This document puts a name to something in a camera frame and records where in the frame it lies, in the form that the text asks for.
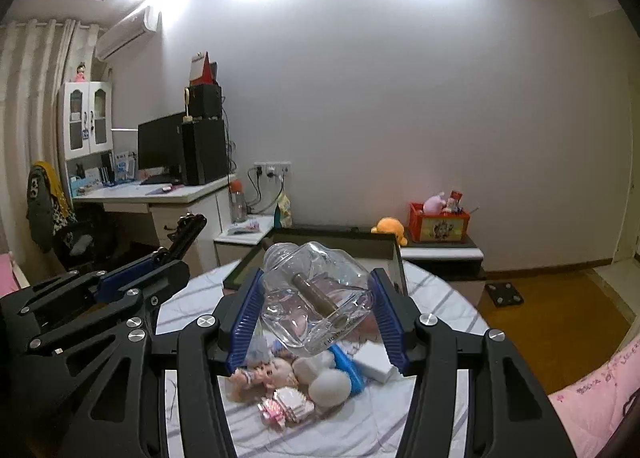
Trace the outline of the yellow snack bag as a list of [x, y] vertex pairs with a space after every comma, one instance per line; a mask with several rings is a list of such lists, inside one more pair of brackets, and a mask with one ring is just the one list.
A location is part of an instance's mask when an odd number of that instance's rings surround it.
[[282, 192], [274, 209], [274, 225], [278, 228], [291, 228], [293, 226], [290, 198]]

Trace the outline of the blue plastic case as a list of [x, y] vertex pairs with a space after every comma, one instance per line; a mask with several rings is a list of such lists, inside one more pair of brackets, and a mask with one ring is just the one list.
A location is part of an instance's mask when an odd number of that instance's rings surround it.
[[333, 355], [335, 368], [345, 372], [350, 380], [350, 396], [359, 395], [366, 386], [361, 372], [352, 359], [337, 345], [332, 344], [328, 351]]

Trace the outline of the white plush toy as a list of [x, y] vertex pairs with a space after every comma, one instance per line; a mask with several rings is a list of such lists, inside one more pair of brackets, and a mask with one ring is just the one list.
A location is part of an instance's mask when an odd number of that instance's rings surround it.
[[329, 351], [312, 357], [298, 357], [292, 368], [318, 410], [340, 406], [349, 399], [348, 375], [335, 368], [334, 357]]

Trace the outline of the black bathroom scale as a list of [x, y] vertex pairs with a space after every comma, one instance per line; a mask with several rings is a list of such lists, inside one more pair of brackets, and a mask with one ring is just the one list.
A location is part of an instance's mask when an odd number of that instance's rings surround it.
[[511, 282], [487, 282], [485, 291], [495, 307], [515, 306], [524, 303], [523, 296]]

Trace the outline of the orange cap water bottle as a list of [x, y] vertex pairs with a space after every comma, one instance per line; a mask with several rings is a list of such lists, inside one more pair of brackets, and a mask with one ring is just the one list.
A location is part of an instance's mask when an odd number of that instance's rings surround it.
[[234, 223], [242, 223], [247, 219], [247, 204], [241, 181], [235, 179], [229, 186], [230, 214]]

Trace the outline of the white air conditioner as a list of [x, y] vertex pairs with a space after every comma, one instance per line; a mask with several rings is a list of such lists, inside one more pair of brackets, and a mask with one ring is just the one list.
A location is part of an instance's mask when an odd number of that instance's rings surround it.
[[145, 6], [109, 28], [96, 42], [94, 54], [100, 61], [110, 59], [138, 38], [154, 34], [160, 12], [152, 6]]

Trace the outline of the white desk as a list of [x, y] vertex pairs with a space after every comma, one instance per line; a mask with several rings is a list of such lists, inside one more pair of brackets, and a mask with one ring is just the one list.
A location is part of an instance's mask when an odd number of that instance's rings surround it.
[[153, 222], [161, 244], [176, 230], [178, 219], [201, 214], [207, 219], [204, 229], [186, 252], [184, 260], [193, 277], [220, 265], [215, 239], [231, 224], [229, 186], [236, 176], [228, 176], [201, 186], [178, 186], [165, 192], [162, 185], [142, 185], [140, 181], [91, 190], [73, 199], [75, 205], [99, 204], [108, 213], [146, 214]]

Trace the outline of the white rectangular box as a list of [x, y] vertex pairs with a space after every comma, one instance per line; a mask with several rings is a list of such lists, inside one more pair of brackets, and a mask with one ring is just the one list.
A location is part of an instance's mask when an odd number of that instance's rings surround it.
[[386, 349], [380, 343], [364, 342], [352, 355], [352, 360], [360, 372], [378, 383], [386, 383], [394, 374], [395, 366], [390, 362]]

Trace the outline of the white striped tablecloth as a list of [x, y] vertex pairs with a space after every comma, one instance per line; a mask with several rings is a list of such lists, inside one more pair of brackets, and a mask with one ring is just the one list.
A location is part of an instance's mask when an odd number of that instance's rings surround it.
[[[190, 280], [160, 308], [156, 334], [179, 331], [188, 323], [212, 314], [222, 298], [222, 282], [239, 262]], [[486, 321], [451, 285], [426, 270], [403, 263], [409, 296], [423, 314], [434, 314], [454, 330], [484, 334]], [[258, 330], [258, 356], [267, 348], [271, 362], [259, 366], [274, 371], [275, 386], [268, 393], [255, 366], [219, 379], [229, 430], [238, 457], [395, 457], [408, 420], [416, 379], [404, 378], [383, 357], [375, 331], [367, 321], [329, 351], [310, 358], [288, 354], [267, 328]], [[358, 394], [347, 394], [347, 371], [363, 379]], [[165, 374], [165, 414], [169, 457], [185, 457], [180, 428], [177, 372]], [[284, 397], [288, 418], [277, 415], [276, 399]], [[464, 457], [469, 415], [469, 372], [458, 371], [456, 407], [448, 457]]]

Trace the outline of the red white calendar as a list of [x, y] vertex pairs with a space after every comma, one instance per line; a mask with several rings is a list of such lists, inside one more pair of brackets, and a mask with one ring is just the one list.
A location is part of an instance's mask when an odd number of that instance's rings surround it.
[[191, 86], [217, 83], [217, 62], [209, 60], [207, 51], [192, 58], [189, 83]]

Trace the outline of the pink quilt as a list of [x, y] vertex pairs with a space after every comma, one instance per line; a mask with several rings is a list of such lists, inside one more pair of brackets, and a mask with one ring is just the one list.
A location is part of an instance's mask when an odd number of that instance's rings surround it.
[[549, 400], [577, 457], [595, 457], [623, 421], [639, 393], [639, 337], [634, 337], [600, 368]]

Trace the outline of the orange plush toy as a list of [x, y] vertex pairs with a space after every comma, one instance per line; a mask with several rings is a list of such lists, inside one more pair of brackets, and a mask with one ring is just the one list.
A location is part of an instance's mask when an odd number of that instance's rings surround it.
[[400, 247], [405, 247], [408, 244], [404, 225], [401, 224], [399, 219], [394, 217], [381, 218], [371, 228], [371, 233], [388, 233], [389, 235], [393, 235]]

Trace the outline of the chair with dark clothes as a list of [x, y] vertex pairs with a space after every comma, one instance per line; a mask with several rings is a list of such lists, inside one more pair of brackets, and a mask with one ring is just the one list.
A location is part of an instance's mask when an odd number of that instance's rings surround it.
[[37, 161], [27, 181], [27, 222], [30, 236], [43, 254], [52, 252], [67, 270], [88, 266], [94, 240], [78, 222], [51, 164]]

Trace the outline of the small baby doll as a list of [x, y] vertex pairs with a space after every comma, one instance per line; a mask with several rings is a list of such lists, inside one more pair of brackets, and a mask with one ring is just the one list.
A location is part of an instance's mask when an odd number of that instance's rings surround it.
[[273, 357], [268, 363], [260, 363], [254, 368], [238, 368], [230, 382], [237, 390], [249, 390], [262, 386], [271, 392], [281, 388], [298, 388], [298, 381], [291, 364], [280, 357]]

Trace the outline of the pink plush in crate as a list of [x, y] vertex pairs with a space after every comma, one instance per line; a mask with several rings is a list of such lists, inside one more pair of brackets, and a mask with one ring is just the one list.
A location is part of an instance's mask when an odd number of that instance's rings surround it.
[[447, 205], [445, 193], [439, 192], [435, 196], [429, 197], [423, 204], [422, 212], [427, 216], [436, 216], [442, 213]]

